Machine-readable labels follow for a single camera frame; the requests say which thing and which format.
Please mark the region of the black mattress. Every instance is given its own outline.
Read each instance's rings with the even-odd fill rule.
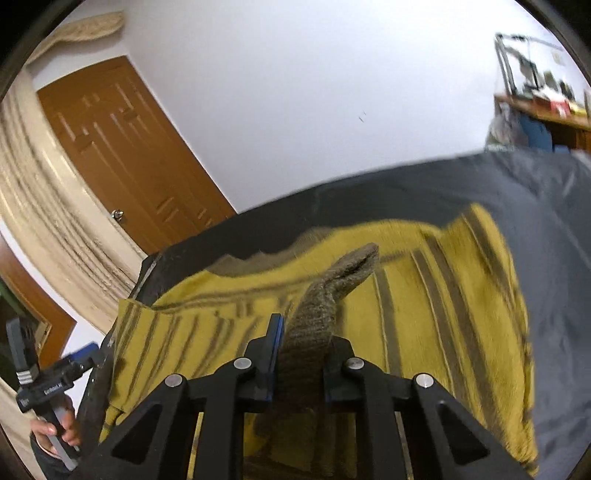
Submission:
[[[140,278],[153,270],[135,294],[151,304],[222,255],[278,252],[312,227],[378,219],[444,226],[472,202],[505,236],[529,312],[537,478],[566,479],[591,443],[591,170],[569,154],[485,152],[318,185],[148,257]],[[89,384],[83,415],[93,416],[87,397],[100,384]]]

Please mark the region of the gray handle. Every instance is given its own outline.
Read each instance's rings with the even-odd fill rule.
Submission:
[[[78,460],[80,458],[80,451],[78,447],[68,445],[61,439],[64,434],[64,429],[61,426],[61,420],[66,414],[67,410],[64,408],[62,402],[51,402],[52,412],[48,415],[44,415],[43,418],[51,423],[57,430],[57,435],[48,435],[49,441],[56,449],[62,462],[69,471],[72,471],[78,466]]]

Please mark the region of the finger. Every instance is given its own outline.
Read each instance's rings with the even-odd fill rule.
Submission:
[[[77,430],[66,430],[65,434],[61,436],[61,439],[64,442],[70,442],[78,437],[79,435]]]
[[[56,428],[45,420],[33,419],[31,420],[31,431],[40,435],[55,435]]]
[[[51,450],[51,442],[45,435],[35,435],[35,439],[41,448],[44,448],[45,450]]]
[[[67,410],[60,420],[61,426],[64,427],[64,430],[70,430],[74,426],[75,422],[76,416],[74,415],[74,412],[71,410]]]
[[[66,409],[74,411],[74,404],[72,403],[72,399],[68,395],[64,395],[66,398]]]

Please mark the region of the yellow towel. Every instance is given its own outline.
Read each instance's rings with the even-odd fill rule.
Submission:
[[[527,312],[509,249],[478,205],[444,230],[389,220],[310,232],[282,254],[222,259],[152,308],[121,300],[101,440],[167,375],[209,375],[264,335],[271,313],[283,313],[289,322],[309,284],[369,242],[379,245],[379,265],[342,302],[335,334],[386,372],[433,374],[535,473]],[[355,476],[351,419],[289,416],[269,440],[255,434],[249,416],[247,473],[274,466],[286,475]]]

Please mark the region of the door panel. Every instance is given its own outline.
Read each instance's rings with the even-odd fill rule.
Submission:
[[[45,332],[44,343],[39,346],[39,361],[43,368],[57,362],[76,322],[55,303],[51,297],[33,280],[22,266],[0,234],[0,277],[5,287],[18,299],[28,315],[37,322],[36,333]],[[0,287],[0,293],[6,291]],[[0,343],[6,342],[6,327],[0,324]]]
[[[57,138],[108,211],[152,253],[235,214],[126,57],[39,91]]]

